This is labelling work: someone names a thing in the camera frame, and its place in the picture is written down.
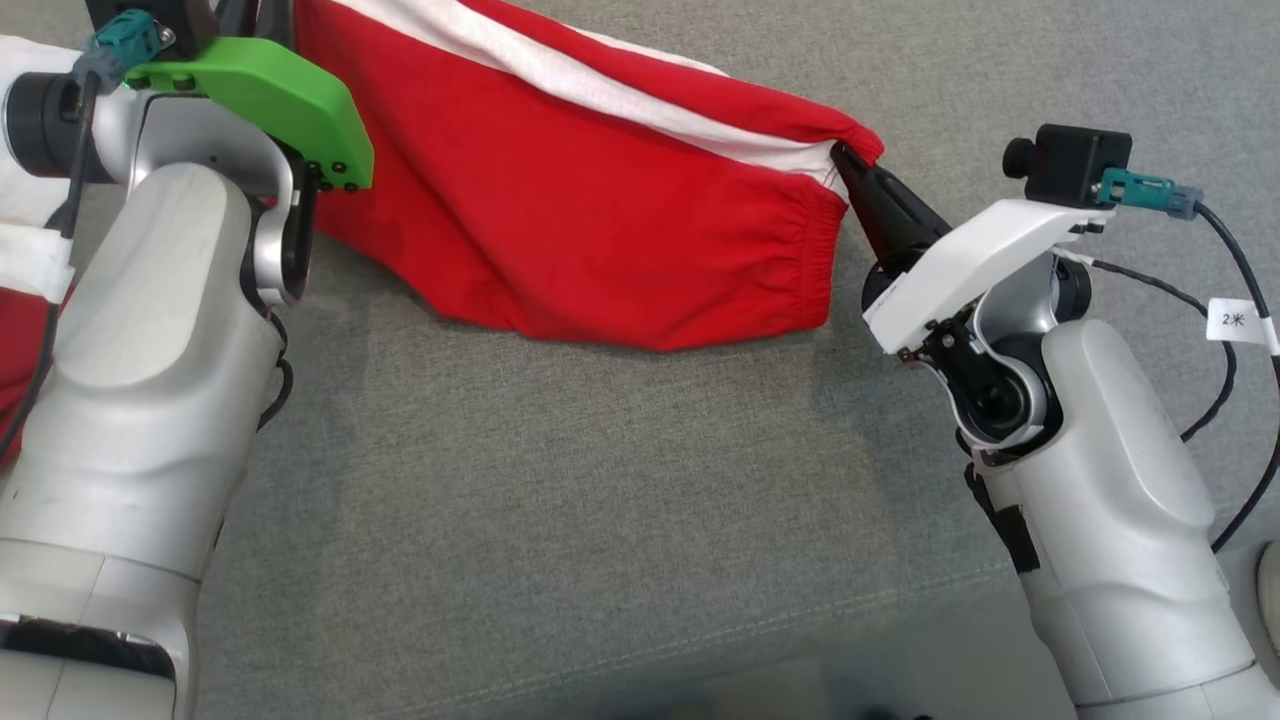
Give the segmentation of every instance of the gray fabric surface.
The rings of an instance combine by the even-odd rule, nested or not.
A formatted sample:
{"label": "gray fabric surface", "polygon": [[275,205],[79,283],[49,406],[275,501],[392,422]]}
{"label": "gray fabric surface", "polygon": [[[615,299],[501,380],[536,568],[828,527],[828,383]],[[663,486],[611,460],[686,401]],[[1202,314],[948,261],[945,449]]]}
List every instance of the gray fabric surface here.
{"label": "gray fabric surface", "polygon": [[[1272,0],[522,4],[852,113],[952,222],[1020,192],[1000,174],[1009,138],[1044,122],[1132,132],[1132,167],[1207,188],[1280,302]],[[68,44],[79,13],[9,0],[0,29]],[[672,356],[445,323],[321,241],[285,316],[293,400],[205,584],[201,716],[614,716],[1016,593],[941,389],[860,324],[854,225],[827,327]],[[1129,211],[1084,249],[1199,297],[1243,293],[1203,223]],[[1221,379],[1197,316],[1096,286],[1094,314],[1189,424]],[[1263,355],[1244,351],[1235,398],[1193,443],[1224,516],[1275,427]],[[1275,497],[1245,539],[1277,534]]]}

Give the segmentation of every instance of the cable connector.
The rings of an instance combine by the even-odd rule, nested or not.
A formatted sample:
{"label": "cable connector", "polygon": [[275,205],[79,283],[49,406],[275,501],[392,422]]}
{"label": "cable connector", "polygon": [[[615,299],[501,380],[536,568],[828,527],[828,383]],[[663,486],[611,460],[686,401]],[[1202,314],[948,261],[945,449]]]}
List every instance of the cable connector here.
{"label": "cable connector", "polygon": [[84,87],[88,76],[96,74],[100,92],[110,95],[125,73],[150,63],[173,41],[173,31],[159,27],[146,10],[125,10],[90,37],[88,50],[72,65],[72,77]]}
{"label": "cable connector", "polygon": [[1139,176],[1123,168],[1107,168],[1097,187],[1100,202],[1160,210],[1170,218],[1194,220],[1196,204],[1204,199],[1199,188],[1180,186],[1167,178]]}

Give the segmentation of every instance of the black cable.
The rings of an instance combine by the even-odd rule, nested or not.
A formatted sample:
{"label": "black cable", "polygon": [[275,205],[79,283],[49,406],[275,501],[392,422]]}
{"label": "black cable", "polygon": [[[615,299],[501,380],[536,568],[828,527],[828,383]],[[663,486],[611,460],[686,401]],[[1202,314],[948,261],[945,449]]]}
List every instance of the black cable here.
{"label": "black cable", "polygon": [[27,392],[23,393],[22,402],[18,404],[18,411],[14,413],[13,420],[9,421],[9,427],[4,430],[4,437],[0,438],[0,457],[9,455],[9,448],[18,439],[18,432],[22,430],[22,425],[27,421],[27,415],[31,415],[31,409],[36,405],[36,397],[40,396],[40,386],[44,384],[45,375],[52,365],[54,338],[58,337],[59,311],[61,311],[61,307],[56,302],[50,302],[45,311],[45,337],[40,343],[40,359],[36,360],[36,370],[31,375],[31,384],[27,386]]}
{"label": "black cable", "polygon": [[[1249,264],[1249,259],[1244,256],[1244,250],[1240,247],[1240,243],[1235,240],[1235,236],[1231,234],[1231,231],[1228,229],[1226,223],[1224,223],[1222,219],[1219,218],[1216,213],[1210,210],[1203,202],[1197,202],[1194,209],[1201,217],[1204,218],[1204,220],[1208,222],[1210,227],[1213,228],[1213,232],[1222,238],[1222,243],[1226,245],[1226,249],[1231,252],[1231,258],[1235,260],[1235,266],[1240,270],[1244,286],[1249,290],[1249,297],[1253,300],[1253,305],[1258,310],[1258,318],[1261,318],[1262,322],[1268,322],[1271,311],[1267,309],[1267,301],[1262,297],[1262,287],[1258,284],[1258,278],[1253,274],[1253,266]],[[1276,388],[1280,389],[1280,356],[1271,356],[1271,369],[1275,372]],[[1240,529],[1244,521],[1249,519],[1249,515],[1252,515],[1253,510],[1257,509],[1258,502],[1262,501],[1262,496],[1265,496],[1267,489],[1271,487],[1271,482],[1275,479],[1277,469],[1280,469],[1280,429],[1276,430],[1276,443],[1271,450],[1271,459],[1267,461],[1266,469],[1262,470],[1262,478],[1253,488],[1253,492],[1249,493],[1248,500],[1244,501],[1239,512],[1235,514],[1235,518],[1231,518],[1231,521],[1228,523],[1226,528],[1217,536],[1217,539],[1213,541],[1213,552],[1219,552],[1226,547],[1226,543],[1231,542],[1235,533]]]}
{"label": "black cable", "polygon": [[[1115,263],[1107,263],[1106,260],[1093,260],[1093,266],[1167,292],[1178,300],[1190,305],[1203,318],[1208,319],[1208,307],[1206,307],[1199,300],[1196,300],[1190,295],[1178,290],[1160,278],[1139,273],[1138,270],[1130,270],[1129,268],[1116,265]],[[1187,430],[1181,434],[1183,442],[1189,442],[1193,437],[1196,437],[1196,433],[1203,430],[1210,423],[1212,423],[1213,419],[1217,418],[1222,406],[1226,405],[1226,401],[1231,398],[1231,391],[1235,389],[1235,370],[1239,366],[1239,363],[1235,357],[1235,348],[1231,347],[1230,342],[1222,343],[1222,351],[1226,354],[1226,378],[1222,380],[1222,389],[1217,393],[1217,398],[1212,405],[1210,405],[1208,410],[1201,415],[1199,420],[1196,420],[1196,423],[1187,428]]]}
{"label": "black cable", "polygon": [[279,415],[280,410],[284,409],[284,404],[289,400],[289,395],[293,392],[293,365],[284,357],[275,361],[275,366],[280,369],[280,392],[275,395],[275,400],[266,406],[262,415],[257,419],[257,429],[262,429],[268,423]]}
{"label": "black cable", "polygon": [[284,352],[289,348],[289,333],[284,329],[284,320],[275,313],[268,314],[266,319],[275,325],[275,332],[280,334],[280,354],[275,356],[275,366],[280,369],[280,392],[275,393],[275,400],[259,416],[257,429],[260,430],[279,415],[284,404],[288,402],[289,395],[293,393],[293,365],[284,359]]}
{"label": "black cable", "polygon": [[1258,307],[1258,316],[1266,320],[1271,316],[1271,311],[1267,310],[1267,301],[1262,297],[1262,286],[1258,284],[1257,275],[1253,274],[1253,265],[1249,264],[1249,259],[1244,256],[1244,250],[1240,243],[1231,234],[1231,231],[1226,229],[1226,223],[1217,217],[1217,213],[1208,209],[1203,202],[1197,202],[1194,205],[1196,211],[1204,218],[1217,237],[1222,238],[1222,243],[1231,252],[1231,259],[1235,260],[1235,266],[1240,269],[1240,277],[1244,278],[1244,287],[1249,288],[1249,299]]}
{"label": "black cable", "polygon": [[[70,186],[67,190],[67,202],[61,208],[63,223],[60,234],[67,240],[72,240],[76,234],[76,219],[79,217],[81,199],[84,196],[84,176],[88,168],[88,147],[93,140],[93,109],[97,106],[99,83],[99,77],[90,73],[84,81],[84,87],[81,88],[81,115],[76,135],[76,155],[72,158]],[[36,368],[31,373],[31,384],[27,386],[27,392],[22,396],[18,411],[14,413],[13,420],[5,428],[4,437],[0,437],[0,457],[8,455],[13,443],[17,442],[18,433],[22,432],[22,427],[27,423],[27,416],[31,415],[31,409],[36,406],[36,398],[40,397],[40,388],[45,384],[45,377],[49,375],[49,370],[54,365],[54,341],[58,338],[59,313],[61,313],[61,305],[58,302],[50,302],[45,310],[45,337],[40,343],[40,356],[36,359]]]}
{"label": "black cable", "polygon": [[72,240],[76,234],[76,219],[79,218],[79,204],[84,197],[84,176],[88,168],[88,147],[93,142],[93,110],[97,108],[97,91],[101,79],[95,73],[84,77],[81,88],[81,117],[76,135],[76,155],[72,156],[70,187],[67,190],[67,215],[63,219],[63,237]]}

